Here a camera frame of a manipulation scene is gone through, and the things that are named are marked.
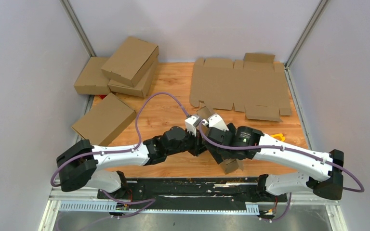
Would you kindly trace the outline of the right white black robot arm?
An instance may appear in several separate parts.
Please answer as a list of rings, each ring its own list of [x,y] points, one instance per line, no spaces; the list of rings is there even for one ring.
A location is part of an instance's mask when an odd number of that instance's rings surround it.
[[[256,194],[262,201],[293,192],[312,192],[329,200],[342,198],[344,153],[340,150],[328,153],[307,150],[257,129],[236,128],[232,123],[228,124],[227,130],[211,126],[202,138],[209,151],[222,158],[264,160],[296,170],[286,175],[261,175]]]

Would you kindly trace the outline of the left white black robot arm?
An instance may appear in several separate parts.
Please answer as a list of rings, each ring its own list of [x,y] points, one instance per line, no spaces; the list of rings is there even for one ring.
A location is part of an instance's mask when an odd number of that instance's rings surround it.
[[[139,145],[105,147],[82,139],[57,157],[58,169],[54,175],[59,177],[60,182],[52,181],[51,184],[64,192],[82,187],[97,188],[122,199],[128,194],[128,185],[122,182],[118,173],[107,172],[106,169],[156,165],[164,162],[169,155],[188,152],[199,156],[206,150],[199,131],[193,134],[178,126]]]

